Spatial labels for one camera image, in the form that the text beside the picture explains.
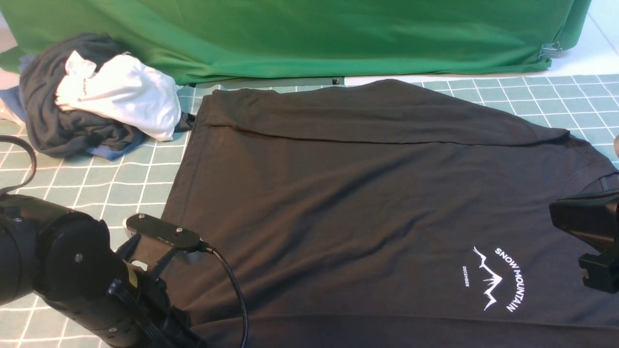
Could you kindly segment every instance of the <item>black strap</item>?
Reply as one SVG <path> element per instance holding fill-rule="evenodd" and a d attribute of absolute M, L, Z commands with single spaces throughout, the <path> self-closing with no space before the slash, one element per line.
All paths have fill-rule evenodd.
<path fill-rule="evenodd" d="M 32 181 L 32 179 L 34 179 L 35 174 L 37 173 L 37 154 L 27 141 L 16 136 L 0 136 L 0 142 L 10 142 L 11 144 L 15 144 L 26 150 L 26 152 L 28 152 L 28 155 L 30 155 L 30 163 L 32 164 L 32 166 L 30 167 L 30 176 L 28 176 L 28 178 L 23 183 L 15 186 L 0 188 L 0 196 L 3 196 L 15 189 L 28 185 Z"/>

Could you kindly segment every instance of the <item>t-shirt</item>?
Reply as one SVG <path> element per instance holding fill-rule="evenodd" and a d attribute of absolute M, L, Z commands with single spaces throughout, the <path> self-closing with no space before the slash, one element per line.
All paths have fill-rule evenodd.
<path fill-rule="evenodd" d="M 204 97 L 163 218 L 230 263 L 248 347 L 605 347 L 619 298 L 548 204 L 619 187 L 565 129 L 403 82 Z M 240 309 L 213 257 L 174 262 L 172 304 L 209 347 Z"/>

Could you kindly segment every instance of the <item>black cable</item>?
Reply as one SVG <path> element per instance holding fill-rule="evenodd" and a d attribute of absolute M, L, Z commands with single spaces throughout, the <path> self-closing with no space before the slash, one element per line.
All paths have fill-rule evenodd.
<path fill-rule="evenodd" d="M 222 263 L 223 268 L 226 270 L 226 273 L 228 274 L 228 278 L 230 278 L 230 282 L 232 282 L 232 287 L 234 288 L 234 291 L 236 292 L 238 303 L 241 306 L 241 315 L 243 317 L 243 337 L 241 338 L 240 347 L 245 348 L 245 345 L 247 344 L 247 336 L 249 334 L 249 318 L 247 316 L 247 308 L 245 307 L 245 299 L 243 298 L 243 294 L 241 293 L 241 286 L 238 285 L 238 281 L 236 277 L 234 276 L 234 273 L 232 273 L 232 269 L 230 268 L 230 265 L 226 262 L 226 260 L 223 258 L 223 255 L 221 255 L 219 251 L 217 251 L 215 248 L 213 248 L 208 243 L 203 242 L 203 241 L 201 242 L 200 249 L 201 251 L 215 255 L 219 259 L 219 262 Z"/>

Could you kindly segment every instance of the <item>green fabric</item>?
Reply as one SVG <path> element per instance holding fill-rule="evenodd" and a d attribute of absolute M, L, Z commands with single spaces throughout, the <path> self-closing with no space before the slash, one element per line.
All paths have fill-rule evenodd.
<path fill-rule="evenodd" d="M 21 51 L 108 33 L 177 83 L 546 69 L 591 0 L 0 0 Z M 14 58 L 0 55 L 14 70 Z"/>

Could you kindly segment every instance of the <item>green grid mat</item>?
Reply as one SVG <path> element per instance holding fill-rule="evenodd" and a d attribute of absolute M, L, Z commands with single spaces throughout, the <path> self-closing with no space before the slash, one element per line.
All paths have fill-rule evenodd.
<path fill-rule="evenodd" d="M 619 75 L 574 77 L 514 77 L 419 83 L 453 97 L 518 115 L 541 126 L 566 128 L 589 141 L 619 168 L 613 141 L 619 134 Z M 280 93 L 331 86 L 265 87 Z M 196 113 L 209 88 L 179 91 L 184 111 Z M 24 129 L 0 121 L 0 134 L 19 135 Z M 160 216 L 188 141 L 176 134 L 171 142 L 149 141 L 123 158 L 109 162 L 94 157 L 62 160 L 38 155 L 36 178 L 18 193 L 73 207 L 110 226 L 117 248 L 127 237 L 123 220 L 143 212 Z M 0 144 L 0 187 L 14 185 L 28 172 L 26 153 Z M 100 347 L 102 342 L 34 295 L 0 307 L 0 348 Z"/>

